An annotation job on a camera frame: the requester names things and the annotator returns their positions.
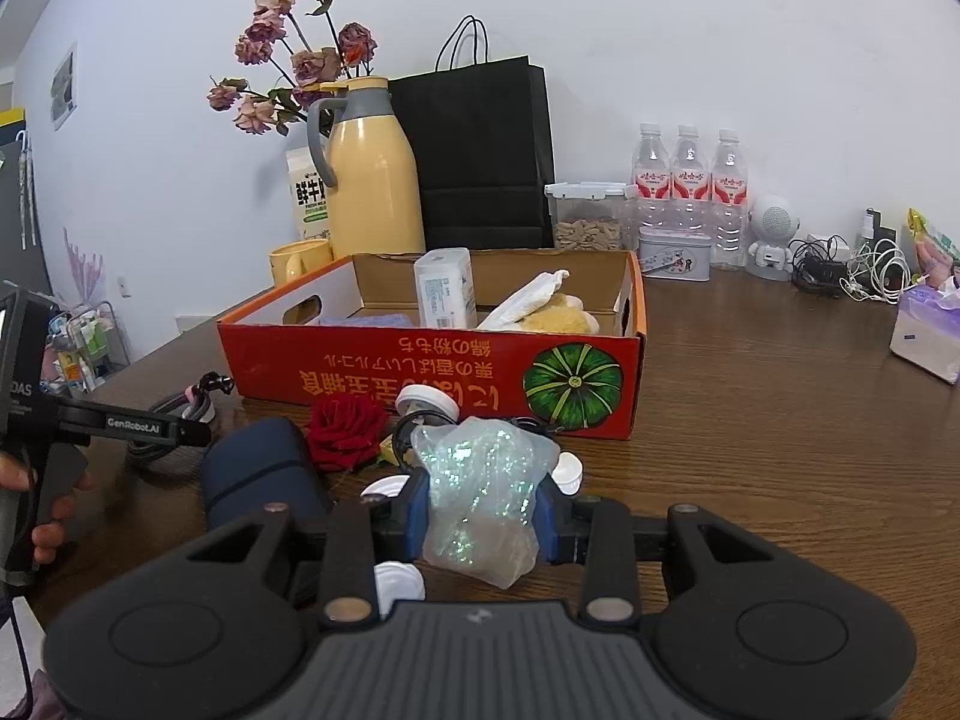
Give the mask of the translucent plastic container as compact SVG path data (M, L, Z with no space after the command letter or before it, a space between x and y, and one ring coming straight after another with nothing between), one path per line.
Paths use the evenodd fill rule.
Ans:
M421 327L469 330L477 325L469 249L430 250L413 264L413 276Z

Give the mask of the red rose flower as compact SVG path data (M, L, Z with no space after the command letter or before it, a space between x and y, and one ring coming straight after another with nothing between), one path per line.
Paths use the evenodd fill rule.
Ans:
M324 394L306 426L309 455L323 472L354 472L379 455L389 411L370 395Z

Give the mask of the white robot toy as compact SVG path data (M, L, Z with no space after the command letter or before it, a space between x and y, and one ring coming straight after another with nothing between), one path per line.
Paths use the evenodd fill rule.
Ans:
M760 195L748 211L748 227L752 242L745 270L762 280L788 281L789 244L800 228L799 215L791 202L774 193Z

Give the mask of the iridescent plastic bag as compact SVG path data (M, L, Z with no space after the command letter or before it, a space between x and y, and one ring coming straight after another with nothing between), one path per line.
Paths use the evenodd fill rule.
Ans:
M469 418L415 427L412 450L430 483L425 561L501 590L534 569L535 495L560 455L553 440Z

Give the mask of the colourful snack packet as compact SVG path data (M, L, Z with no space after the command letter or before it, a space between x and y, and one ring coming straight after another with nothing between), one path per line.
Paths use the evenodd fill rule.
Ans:
M958 245L935 229L916 208L908 210L907 226L924 283L934 289L957 286L960 262Z

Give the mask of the water bottle right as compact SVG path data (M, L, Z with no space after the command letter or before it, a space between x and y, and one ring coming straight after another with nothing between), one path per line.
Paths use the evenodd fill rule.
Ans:
M735 130L721 128L711 169L715 234L711 263L716 268L742 265L743 225L748 199L748 169Z

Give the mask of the navy blue zip case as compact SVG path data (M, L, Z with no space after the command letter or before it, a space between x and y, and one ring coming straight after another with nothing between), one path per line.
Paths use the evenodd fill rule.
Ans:
M200 489L209 532L268 504L285 504L297 517L320 517L334 507L301 429L279 416L251 422L206 450Z

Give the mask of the white cloth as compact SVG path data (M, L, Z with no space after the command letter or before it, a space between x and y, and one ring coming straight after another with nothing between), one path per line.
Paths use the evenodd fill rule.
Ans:
M517 289L497 305L478 325L482 332L519 332L521 322L535 310L547 305L556 291L562 288L569 271L542 271L532 278L523 288Z

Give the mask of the yellow white plush toy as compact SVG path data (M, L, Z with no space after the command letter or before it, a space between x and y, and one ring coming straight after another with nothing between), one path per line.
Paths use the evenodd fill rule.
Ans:
M601 326L584 309L583 301L565 293L551 296L547 304L517 322L523 332L550 335L599 335Z

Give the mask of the clear snack container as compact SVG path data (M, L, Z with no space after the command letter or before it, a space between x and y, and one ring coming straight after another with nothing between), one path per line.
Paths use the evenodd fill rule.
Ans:
M621 182L557 182L545 197L558 250L628 250L635 190Z

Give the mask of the small white cap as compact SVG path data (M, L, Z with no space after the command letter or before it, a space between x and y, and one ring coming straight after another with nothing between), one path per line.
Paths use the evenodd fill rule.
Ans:
M364 499L394 499L402 494L409 481L409 475L384 476L368 484L361 495Z

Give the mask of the white milk carton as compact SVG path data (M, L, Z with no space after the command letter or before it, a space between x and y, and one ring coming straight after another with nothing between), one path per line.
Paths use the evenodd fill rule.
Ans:
M329 239L329 210L324 182L320 180L308 148L286 153L293 215L301 239Z

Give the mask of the purple knitted pouch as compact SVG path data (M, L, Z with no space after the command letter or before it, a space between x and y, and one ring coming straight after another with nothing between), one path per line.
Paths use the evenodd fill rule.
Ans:
M370 316L320 317L319 327L409 328L413 320L402 312L371 314Z

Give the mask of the large white jar lid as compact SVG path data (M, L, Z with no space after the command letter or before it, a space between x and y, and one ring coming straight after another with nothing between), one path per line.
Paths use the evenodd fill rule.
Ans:
M374 566L377 607L382 619L391 614L397 601L423 601L427 598L423 575L413 564L386 561Z

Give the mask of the black paper bag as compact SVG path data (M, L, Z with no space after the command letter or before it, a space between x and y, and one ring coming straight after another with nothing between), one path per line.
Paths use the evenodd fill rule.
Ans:
M415 154L430 249L547 249L555 181L547 82L525 55L493 60L467 15L430 73L389 83Z

